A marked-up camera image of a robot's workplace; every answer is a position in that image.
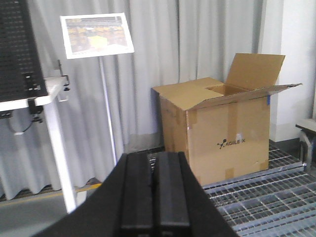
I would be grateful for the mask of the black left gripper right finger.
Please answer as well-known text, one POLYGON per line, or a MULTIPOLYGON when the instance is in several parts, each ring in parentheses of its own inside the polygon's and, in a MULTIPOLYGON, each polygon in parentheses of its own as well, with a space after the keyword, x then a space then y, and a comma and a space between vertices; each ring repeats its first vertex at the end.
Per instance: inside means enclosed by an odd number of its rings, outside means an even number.
POLYGON ((160 152, 154 165, 155 237, 235 237, 183 152, 160 152))

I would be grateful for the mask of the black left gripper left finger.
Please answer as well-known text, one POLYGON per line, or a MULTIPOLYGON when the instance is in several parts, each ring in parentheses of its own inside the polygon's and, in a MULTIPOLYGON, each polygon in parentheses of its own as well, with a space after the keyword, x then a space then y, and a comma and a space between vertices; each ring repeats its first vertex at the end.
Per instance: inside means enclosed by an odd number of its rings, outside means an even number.
POLYGON ((75 211, 38 237, 150 237, 151 166, 146 154, 124 154, 103 184, 75 211))

